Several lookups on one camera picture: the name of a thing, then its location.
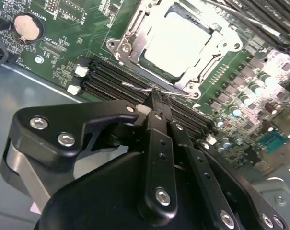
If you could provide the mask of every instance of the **electrolytic capacitor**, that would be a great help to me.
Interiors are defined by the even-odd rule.
[[[216,125],[218,128],[222,128],[224,126],[224,122],[223,122],[223,119],[221,117],[217,117],[215,119],[215,122],[216,122]]]
[[[254,85],[250,86],[250,89],[257,96],[261,96],[263,94],[263,92],[264,92],[264,89],[261,86],[257,85],[257,84],[254,84]]]
[[[277,113],[277,109],[275,109],[275,107],[273,107],[270,103],[265,104],[264,108],[272,115]]]
[[[232,113],[233,116],[242,115],[241,110],[237,106],[232,106],[229,110],[230,110],[230,112]]]
[[[216,144],[215,148],[216,148],[218,153],[222,153],[225,151],[225,148],[220,143]]]
[[[221,139],[220,142],[225,149],[227,149],[231,145],[228,138],[223,138],[223,139]]]
[[[273,126],[271,125],[271,123],[267,120],[263,120],[262,121],[262,125],[263,125],[263,129],[267,132],[271,132],[274,130]]]
[[[247,95],[241,96],[240,99],[246,107],[252,104],[252,100]]]
[[[272,85],[277,83],[276,78],[274,78],[268,74],[262,75],[260,77],[260,80],[263,81],[265,83],[265,85],[267,85],[267,86],[272,86]]]

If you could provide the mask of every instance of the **cable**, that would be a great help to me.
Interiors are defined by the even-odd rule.
[[[258,22],[258,21],[254,20],[254,19],[252,19],[252,18],[249,18],[249,17],[247,17],[246,15],[244,15],[244,14],[238,12],[237,10],[232,9],[231,7],[225,6],[225,5],[223,5],[223,4],[221,4],[221,3],[218,3],[218,2],[214,2],[214,1],[212,1],[212,0],[202,0],[202,1],[204,1],[204,2],[206,2],[206,3],[208,3],[208,4],[211,4],[211,5],[213,5],[213,6],[219,7],[219,8],[221,8],[221,9],[225,10],[225,11],[228,11],[228,12],[230,12],[231,14],[233,14],[234,16],[236,16],[236,17],[238,17],[238,18],[243,18],[243,19],[245,19],[245,20],[248,20],[248,21],[250,21],[251,23],[253,23],[253,24],[255,24],[255,25],[261,27],[262,29],[264,29],[264,30],[266,30],[266,31],[268,31],[268,32],[270,32],[271,34],[273,34],[273,35],[276,36],[276,37],[279,37],[280,34],[281,34],[280,32],[274,30],[273,28],[269,27],[268,25],[265,25],[265,24],[263,24],[263,23],[261,23],[261,22]]]
[[[9,52],[6,49],[5,44],[0,39],[0,49],[3,51],[3,58],[0,60],[0,66],[9,59]]]

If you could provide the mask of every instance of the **screw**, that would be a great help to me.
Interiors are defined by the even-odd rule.
[[[43,64],[45,60],[44,60],[44,58],[43,58],[42,56],[40,56],[40,55],[36,55],[34,61],[35,61],[37,64]]]
[[[62,133],[58,136],[58,142],[65,147],[73,146],[75,143],[74,137],[70,133]]]
[[[129,112],[131,112],[131,113],[134,112],[134,109],[133,109],[133,108],[131,108],[131,107],[129,107],[129,106],[127,106],[126,108],[127,108],[127,110],[128,110]]]
[[[155,191],[155,198],[163,206],[170,205],[170,196],[164,189],[158,188]]]
[[[203,145],[203,147],[205,147],[206,149],[210,149],[210,146],[209,146],[207,143],[203,142],[202,145]]]
[[[183,130],[183,127],[180,124],[176,124],[175,126],[177,126],[179,130]]]
[[[271,222],[271,220],[267,217],[267,215],[262,214],[261,219],[263,223],[265,223],[269,228],[272,229],[274,227],[273,222]]]
[[[274,221],[283,229],[284,228],[284,224],[281,222],[281,220],[279,220],[278,217],[274,216]]]
[[[115,44],[114,44],[114,42],[109,42],[108,46],[113,49],[115,47]]]
[[[156,117],[157,119],[159,119],[160,121],[162,121],[162,117],[161,117],[161,116],[159,116],[159,115],[155,115],[155,117]]]
[[[228,213],[221,211],[220,218],[229,229],[234,229],[234,221]]]
[[[234,44],[234,49],[239,49],[240,48],[240,44],[239,43],[235,43]]]
[[[30,125],[35,129],[42,130],[48,127],[48,122],[41,117],[34,117],[30,120]]]
[[[286,200],[281,196],[276,196],[276,201],[280,206],[284,206],[286,204]]]
[[[122,44],[121,48],[122,48],[122,51],[124,51],[125,53],[128,53],[131,51],[131,47],[128,43]]]

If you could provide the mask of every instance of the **cpu socket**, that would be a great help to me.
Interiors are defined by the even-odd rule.
[[[200,0],[141,0],[121,39],[106,46],[121,65],[192,99],[223,57],[243,48],[236,28]]]

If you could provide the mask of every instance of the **motherboard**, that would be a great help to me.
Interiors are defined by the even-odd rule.
[[[245,17],[202,0],[2,0],[0,38],[89,101],[169,92],[192,139],[199,114],[214,121],[207,141],[236,168],[290,166],[290,0],[215,3]]]

